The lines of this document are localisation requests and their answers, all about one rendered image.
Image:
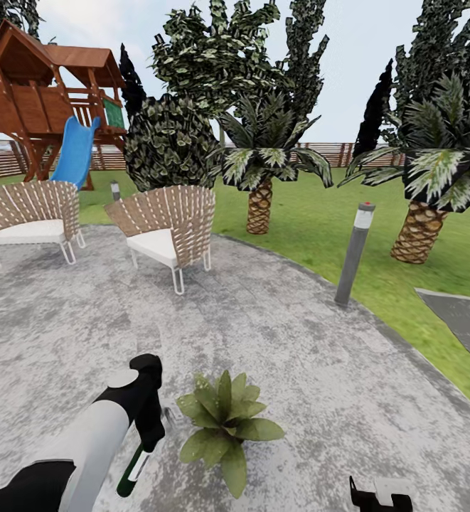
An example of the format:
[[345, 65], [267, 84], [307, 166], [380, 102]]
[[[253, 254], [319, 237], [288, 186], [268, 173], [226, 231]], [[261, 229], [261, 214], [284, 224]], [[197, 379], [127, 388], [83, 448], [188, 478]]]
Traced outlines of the insectifuge atomizer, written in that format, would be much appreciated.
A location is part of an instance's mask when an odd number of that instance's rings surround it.
[[143, 443], [140, 443], [138, 448], [136, 448], [134, 457], [117, 485], [117, 494], [120, 497], [129, 497], [152, 454], [152, 450], [145, 449]]

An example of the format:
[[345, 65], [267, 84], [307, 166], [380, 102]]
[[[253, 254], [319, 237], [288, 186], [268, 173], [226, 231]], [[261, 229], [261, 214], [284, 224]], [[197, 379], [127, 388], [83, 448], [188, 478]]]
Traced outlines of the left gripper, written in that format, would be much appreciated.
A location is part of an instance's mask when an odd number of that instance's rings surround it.
[[153, 447], [160, 439], [166, 436], [164, 426], [161, 424], [160, 417], [164, 415], [159, 405], [160, 400], [147, 410], [140, 410], [134, 418], [134, 423], [140, 434], [143, 447], [148, 449]]

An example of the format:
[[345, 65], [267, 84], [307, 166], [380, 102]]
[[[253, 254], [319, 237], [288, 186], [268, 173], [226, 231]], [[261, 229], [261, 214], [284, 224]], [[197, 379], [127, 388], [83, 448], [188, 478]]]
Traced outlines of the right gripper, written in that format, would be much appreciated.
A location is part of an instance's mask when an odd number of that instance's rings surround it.
[[381, 506], [375, 492], [358, 490], [350, 476], [351, 499], [354, 506], [360, 507], [360, 512], [411, 512], [410, 500], [403, 494], [392, 494], [393, 506]]

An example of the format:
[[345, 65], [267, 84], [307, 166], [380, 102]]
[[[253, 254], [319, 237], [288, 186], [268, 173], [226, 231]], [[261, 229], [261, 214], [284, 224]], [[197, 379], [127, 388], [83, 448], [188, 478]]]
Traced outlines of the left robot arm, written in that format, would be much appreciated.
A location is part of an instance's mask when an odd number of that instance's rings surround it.
[[159, 400], [159, 360], [136, 356], [63, 433], [34, 454], [0, 489], [0, 512], [92, 512], [131, 423], [143, 447], [166, 436], [161, 421], [180, 434], [185, 422], [174, 399]]

